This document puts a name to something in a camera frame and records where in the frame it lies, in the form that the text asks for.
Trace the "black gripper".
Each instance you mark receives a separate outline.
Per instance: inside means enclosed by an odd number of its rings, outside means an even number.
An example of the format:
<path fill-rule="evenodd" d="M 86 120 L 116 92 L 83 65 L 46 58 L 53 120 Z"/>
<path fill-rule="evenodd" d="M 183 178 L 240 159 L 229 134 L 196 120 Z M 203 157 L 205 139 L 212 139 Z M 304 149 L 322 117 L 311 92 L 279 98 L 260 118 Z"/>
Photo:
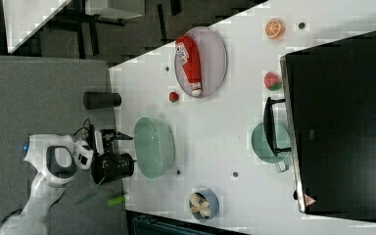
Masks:
<path fill-rule="evenodd" d="M 115 140 L 132 140 L 131 136 L 128 136 L 114 129 L 102 129 L 94 131 L 94 143 L 95 143 L 95 152 L 99 156 L 105 154 L 112 154 L 114 152 Z"/>

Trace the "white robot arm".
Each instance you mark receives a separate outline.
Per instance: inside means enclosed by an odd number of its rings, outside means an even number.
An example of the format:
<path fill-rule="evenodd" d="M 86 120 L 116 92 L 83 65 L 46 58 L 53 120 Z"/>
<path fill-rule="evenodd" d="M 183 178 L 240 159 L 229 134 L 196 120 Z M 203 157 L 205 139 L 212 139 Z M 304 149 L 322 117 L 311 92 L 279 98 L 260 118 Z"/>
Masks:
<path fill-rule="evenodd" d="M 65 194 L 78 169 L 88 170 L 97 185 L 130 176 L 134 160 L 117 155 L 115 140 L 130 137 L 114 129 L 87 127 L 85 139 L 70 135 L 34 134 L 23 146 L 24 160 L 36 169 L 27 203 L 0 223 L 0 235 L 48 235 L 45 217 Z"/>

